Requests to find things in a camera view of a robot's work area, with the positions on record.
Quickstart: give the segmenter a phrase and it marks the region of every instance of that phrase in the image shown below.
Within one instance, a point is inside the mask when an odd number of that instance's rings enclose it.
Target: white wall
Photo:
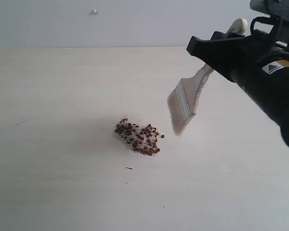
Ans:
[[[185,46],[258,15],[249,0],[0,0],[0,47]]]

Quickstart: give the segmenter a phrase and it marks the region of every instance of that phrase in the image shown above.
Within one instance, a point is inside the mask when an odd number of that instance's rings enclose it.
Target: white table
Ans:
[[[289,231],[289,148],[237,85],[213,74],[172,133],[167,96],[202,65],[183,47],[0,50],[0,231]],[[124,115],[166,135],[158,156],[113,138]]]

